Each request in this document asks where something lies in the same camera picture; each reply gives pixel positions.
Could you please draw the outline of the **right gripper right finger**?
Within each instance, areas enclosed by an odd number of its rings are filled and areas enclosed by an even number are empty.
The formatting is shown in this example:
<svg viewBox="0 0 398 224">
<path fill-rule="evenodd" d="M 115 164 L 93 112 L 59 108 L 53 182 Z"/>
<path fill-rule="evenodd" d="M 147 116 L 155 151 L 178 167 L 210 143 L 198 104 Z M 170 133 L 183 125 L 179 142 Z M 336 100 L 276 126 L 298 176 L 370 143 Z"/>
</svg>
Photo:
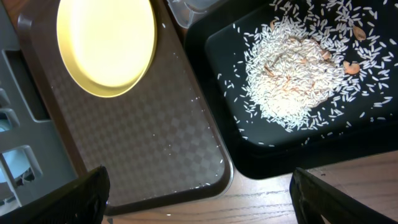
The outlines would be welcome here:
<svg viewBox="0 0 398 224">
<path fill-rule="evenodd" d="M 290 196 L 297 223 L 388 223 L 397 222 L 349 197 L 302 168 L 290 181 Z"/>
</svg>

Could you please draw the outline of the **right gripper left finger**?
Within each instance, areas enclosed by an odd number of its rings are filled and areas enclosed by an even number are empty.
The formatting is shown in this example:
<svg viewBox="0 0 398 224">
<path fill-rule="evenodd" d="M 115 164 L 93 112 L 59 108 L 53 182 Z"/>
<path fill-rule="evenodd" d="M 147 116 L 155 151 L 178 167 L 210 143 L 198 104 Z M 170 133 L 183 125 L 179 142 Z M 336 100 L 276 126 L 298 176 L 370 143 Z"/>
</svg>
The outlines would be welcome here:
<svg viewBox="0 0 398 224">
<path fill-rule="evenodd" d="M 110 180 L 104 166 L 1 216 L 1 224 L 81 223 L 103 221 Z"/>
</svg>

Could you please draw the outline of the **rice food scraps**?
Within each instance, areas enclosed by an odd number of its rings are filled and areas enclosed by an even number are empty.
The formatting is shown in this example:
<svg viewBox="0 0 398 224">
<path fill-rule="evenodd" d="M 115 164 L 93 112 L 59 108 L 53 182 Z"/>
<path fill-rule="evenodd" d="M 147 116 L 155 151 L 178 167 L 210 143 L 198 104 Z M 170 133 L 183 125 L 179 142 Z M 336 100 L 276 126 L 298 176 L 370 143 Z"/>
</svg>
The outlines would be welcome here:
<svg viewBox="0 0 398 224">
<path fill-rule="evenodd" d="M 396 1 L 264 1 L 205 46 L 244 142 L 306 144 L 397 109 Z"/>
</svg>

